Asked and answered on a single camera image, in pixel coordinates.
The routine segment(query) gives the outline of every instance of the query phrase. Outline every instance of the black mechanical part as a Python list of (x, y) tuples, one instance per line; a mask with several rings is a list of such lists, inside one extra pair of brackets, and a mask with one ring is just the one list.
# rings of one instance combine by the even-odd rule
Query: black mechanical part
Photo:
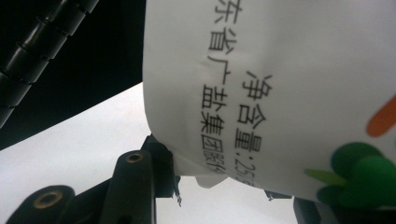
[(0, 67), (0, 128), (98, 0), (56, 0)]
[(64, 209), (71, 203), (74, 191), (67, 186), (50, 186), (30, 195), (7, 224), (60, 223)]
[[(65, 186), (41, 189), (20, 205), (7, 224), (156, 223), (155, 198), (172, 197), (175, 191), (178, 192), (179, 176), (175, 177), (173, 174), (172, 154), (153, 136), (146, 139), (142, 149), (144, 150), (121, 155), (111, 179), (76, 197), (67, 193), (73, 190)], [(40, 195), (45, 198), (42, 195), (46, 196), (49, 191), (65, 192), (63, 200), (67, 199), (67, 201), (47, 204), (45, 213), (37, 213), (32, 202)]]
[(272, 201), (273, 199), (291, 199), (291, 196), (286, 194), (276, 193), (266, 189), (264, 190), (264, 192), (265, 195), (267, 195), (269, 201)]
[(99, 223), (155, 223), (151, 155), (132, 151), (117, 161)]
[(179, 198), (178, 182), (180, 176), (173, 170), (173, 155), (153, 135), (148, 136), (142, 150), (150, 153), (154, 167), (154, 186), (156, 198), (169, 198), (175, 193)]
[(352, 210), (294, 198), (294, 213), (299, 224), (392, 224), (396, 211)]

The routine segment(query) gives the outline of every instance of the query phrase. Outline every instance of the white plastic packaging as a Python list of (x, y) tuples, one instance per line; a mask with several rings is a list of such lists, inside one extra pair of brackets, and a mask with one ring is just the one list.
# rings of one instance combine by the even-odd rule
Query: white plastic packaging
[(144, 94), (179, 175), (396, 207), (396, 3), (147, 5)]

